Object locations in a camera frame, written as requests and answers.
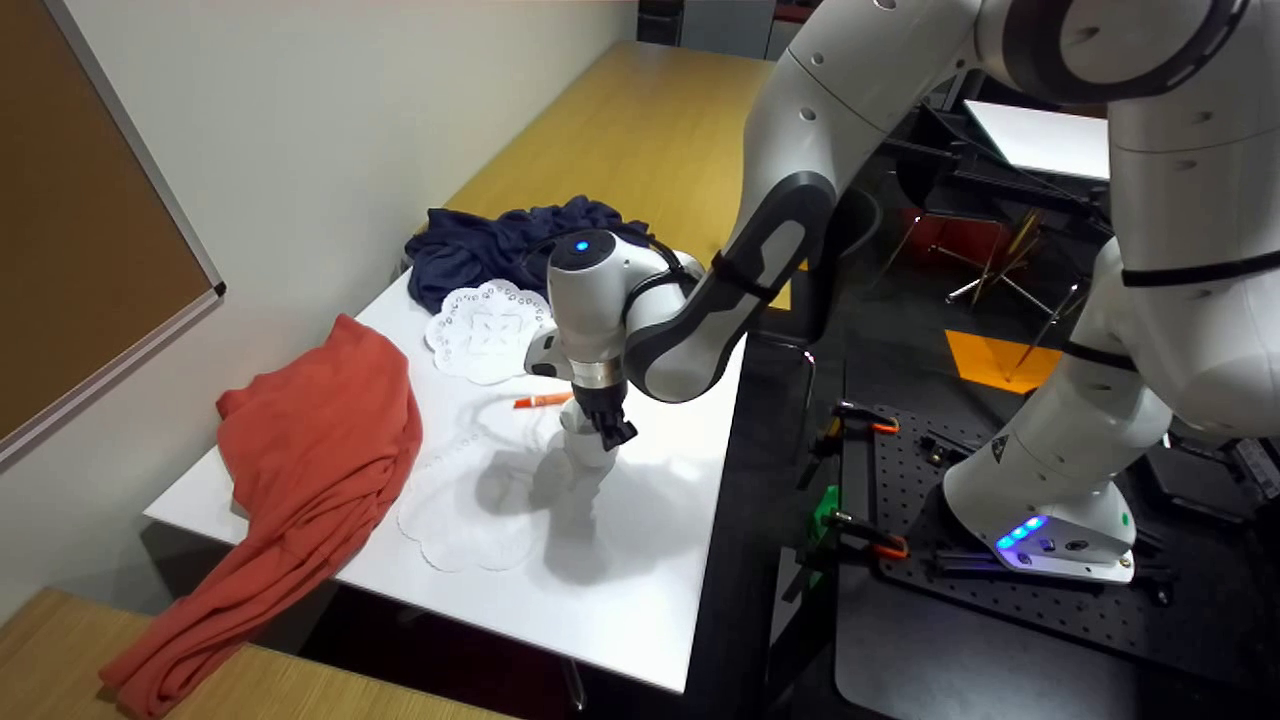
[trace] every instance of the navy garment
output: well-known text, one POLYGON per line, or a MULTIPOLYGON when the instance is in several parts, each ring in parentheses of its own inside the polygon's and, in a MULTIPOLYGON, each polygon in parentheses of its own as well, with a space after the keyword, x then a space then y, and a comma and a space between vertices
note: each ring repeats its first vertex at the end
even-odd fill
POLYGON ((440 312, 447 293, 501 277, 548 297, 548 254, 558 241, 590 229, 648 241, 644 222, 626 222, 616 207, 590 196, 558 207, 503 211, 501 220, 432 207, 428 229, 403 242, 414 264, 410 297, 428 312, 440 312))

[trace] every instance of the white table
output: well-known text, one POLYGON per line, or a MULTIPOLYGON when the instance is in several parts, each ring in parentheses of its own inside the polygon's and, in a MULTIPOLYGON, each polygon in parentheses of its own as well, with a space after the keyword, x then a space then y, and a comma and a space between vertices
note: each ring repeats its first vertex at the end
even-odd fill
MULTIPOLYGON (((421 340, 428 312, 410 300, 403 277, 362 319, 410 354, 428 433, 396 508, 336 578, 684 690, 743 348, 692 404, 652 404, 631 393, 629 415, 640 436, 593 485, 558 468, 536 470, 548 461, 536 436, 558 433, 558 411, 508 409, 514 394, 565 385, 524 376, 486 387, 440 372, 421 340), (508 443, 475 438, 482 421, 508 443), (444 562, 421 552, 403 518, 428 498, 440 544, 472 552, 452 552, 444 562)), ((226 544, 245 541, 222 451, 205 451, 148 518, 226 544)))
POLYGON ((1109 120, 1100 117, 1041 111, 987 98, 963 98, 963 108, 1012 167, 1097 184, 1112 175, 1109 120))

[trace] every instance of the floor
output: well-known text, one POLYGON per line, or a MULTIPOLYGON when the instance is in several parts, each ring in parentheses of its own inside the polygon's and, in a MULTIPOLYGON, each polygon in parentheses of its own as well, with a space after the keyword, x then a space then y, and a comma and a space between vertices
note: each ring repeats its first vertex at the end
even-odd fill
MULTIPOLYGON (((692 656, 692 681, 684 695, 660 695, 612 681, 610 672, 574 675, 558 656, 514 646, 486 633, 403 611, 366 592, 336 592, 317 624, 303 656, 357 669, 396 683, 459 695, 514 717, 759 717, 759 675, 772 619, 778 552, 802 544, 812 492, 796 492, 810 433, 796 433, 796 415, 810 428, 842 394, 842 372, 847 326, 873 345, 912 350, 935 345, 915 332, 974 326, 987 335, 1023 340, 1041 326, 1009 293, 993 293, 979 309, 939 305, 969 268, 935 254, 904 254, 885 270, 885 254, 904 232, 904 202, 897 196, 891 167, 867 167, 856 189, 873 192, 885 207, 885 222, 844 254, 842 297, 823 340, 815 345, 812 409, 805 409, 796 372, 802 354, 782 345, 751 345, 743 368, 743 393, 737 409, 737 436, 729 447, 729 477, 715 511, 712 562, 704 582, 700 640, 692 656)), ((831 656, 802 681, 791 717, 856 717, 838 704, 830 687, 831 656)))

